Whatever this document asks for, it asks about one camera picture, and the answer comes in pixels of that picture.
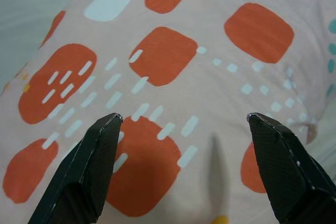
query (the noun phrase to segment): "teal dot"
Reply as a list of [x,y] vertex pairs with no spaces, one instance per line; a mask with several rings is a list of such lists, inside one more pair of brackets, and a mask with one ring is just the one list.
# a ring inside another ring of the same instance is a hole
[[327,91],[327,97],[329,97],[333,91],[334,91],[334,84],[331,84]]
[[329,73],[333,73],[335,68],[335,61],[334,60],[329,60],[328,62],[328,70]]
[[336,45],[334,43],[330,43],[329,51],[332,55],[336,55]]
[[329,31],[333,34],[336,34],[336,19],[334,19],[332,22],[330,22]]

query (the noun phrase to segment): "patterned fabric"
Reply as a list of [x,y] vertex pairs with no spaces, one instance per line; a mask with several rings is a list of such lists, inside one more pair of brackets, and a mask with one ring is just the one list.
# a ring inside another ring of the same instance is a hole
[[277,223],[246,115],[303,144],[335,94],[336,0],[73,0],[0,97],[0,222],[27,223],[99,117],[125,118],[99,223]]

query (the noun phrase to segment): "white rounded rectangle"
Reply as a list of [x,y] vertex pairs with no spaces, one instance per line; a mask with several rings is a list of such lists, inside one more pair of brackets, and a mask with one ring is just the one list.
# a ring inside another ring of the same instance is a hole
[[131,0],[94,0],[84,11],[91,20],[106,22],[118,17]]

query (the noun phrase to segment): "white dash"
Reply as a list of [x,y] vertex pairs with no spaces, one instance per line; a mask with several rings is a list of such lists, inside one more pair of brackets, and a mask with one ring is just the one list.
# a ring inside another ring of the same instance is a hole
[[148,118],[149,121],[155,122],[158,119],[158,117],[162,114],[162,112],[163,112],[163,107],[162,106],[156,107],[156,109],[153,111],[153,113]]
[[91,65],[92,65],[92,61],[90,61],[90,60],[87,61],[84,65],[84,67],[82,67],[82,69],[79,70],[78,75],[82,76],[83,74],[85,74],[85,72],[89,69],[89,67],[91,67]]
[[142,54],[143,50],[139,49],[138,51],[136,51],[132,57],[130,58],[130,63],[134,63]]
[[113,66],[114,66],[117,62],[118,62],[118,59],[117,59],[117,57],[115,57],[113,60],[111,60],[111,61],[106,65],[105,70],[106,70],[106,71],[110,71],[110,70],[113,68]]
[[74,88],[74,85],[70,83],[61,93],[61,97],[64,98],[72,89]]
[[59,124],[64,124],[72,115],[75,113],[75,109],[71,108],[69,109],[64,116],[58,121]]
[[184,136],[184,137],[189,136],[193,132],[193,130],[196,127],[197,123],[198,123],[198,117],[196,117],[196,116],[193,115],[186,122],[186,124],[184,125],[184,127],[182,128],[182,130],[181,130],[182,136]]
[[138,110],[132,115],[131,119],[133,121],[138,121],[139,118],[148,110],[149,104],[148,103],[143,103]]
[[197,150],[198,149],[196,146],[194,145],[189,146],[188,149],[183,153],[183,155],[177,161],[177,165],[180,168],[185,168],[188,165],[188,163],[191,161],[191,159],[194,157]]
[[55,93],[55,89],[52,89],[42,100],[42,103],[45,104],[49,99],[50,97],[53,96],[53,94]]
[[175,124],[168,123],[166,126],[158,133],[157,139],[164,140],[175,128]]
[[149,78],[148,76],[142,77],[142,78],[140,79],[140,81],[138,81],[138,82],[136,83],[136,85],[133,87],[133,89],[132,89],[131,92],[132,92],[133,94],[138,93],[138,92],[143,88],[143,86],[145,86],[145,84],[146,84],[148,78]]
[[68,72],[66,72],[66,74],[62,77],[62,79],[59,81],[59,83],[63,84],[69,78],[71,73],[72,73],[72,71],[70,71],[70,70]]
[[68,129],[67,131],[65,132],[65,137],[66,138],[69,138],[71,137],[74,132],[76,132],[76,130],[79,129],[79,127],[82,125],[82,121],[81,120],[77,120],[75,121]]
[[48,115],[49,119],[54,118],[55,116],[57,116],[57,114],[63,109],[64,104],[60,103],[59,105],[56,106],[56,108],[53,109],[53,111],[50,112],[50,114]]
[[118,159],[115,161],[113,165],[113,173],[116,173],[119,170],[119,168],[123,165],[123,163],[125,163],[127,158],[128,155],[126,153],[123,153],[118,157]]
[[43,143],[42,148],[46,150],[49,146],[58,138],[59,134],[54,132],[48,139]]
[[82,104],[80,105],[82,108],[86,108],[87,106],[90,105],[91,102],[94,101],[94,99],[97,97],[97,93],[96,92],[92,92],[89,94],[89,96],[82,102]]
[[122,131],[119,132],[119,137],[118,137],[118,143],[120,143],[120,141],[124,138],[125,133],[123,133]]
[[53,81],[56,79],[56,77],[58,76],[58,71],[54,72],[52,74],[52,76],[50,77],[49,81],[48,81],[48,85],[52,84]]
[[78,144],[78,142],[74,142],[74,143],[71,145],[71,147],[69,148],[69,150],[64,154],[62,160],[63,160],[66,156],[68,156],[68,154],[72,151],[73,148],[76,147],[77,144]]
[[95,76],[90,76],[79,88],[79,93],[83,94],[87,88],[92,84],[92,82],[95,80]]
[[114,93],[114,95],[111,97],[111,99],[106,103],[106,108],[111,109],[121,98],[122,94],[120,92]]
[[108,80],[108,82],[104,85],[104,89],[105,90],[109,90],[112,88],[112,86],[119,80],[119,78],[121,77],[121,74],[116,73],[114,74],[110,80]]

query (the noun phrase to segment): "yellow spot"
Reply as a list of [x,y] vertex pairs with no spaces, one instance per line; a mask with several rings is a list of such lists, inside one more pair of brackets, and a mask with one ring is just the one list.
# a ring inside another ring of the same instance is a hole
[[24,76],[22,76],[21,79],[26,80],[26,79],[28,78],[28,76],[29,76],[29,74],[27,73],[27,74],[25,74]]
[[211,224],[229,224],[229,218],[226,216],[218,216]]
[[27,92],[30,89],[30,85],[29,83],[27,83],[24,87],[23,87],[23,92]]

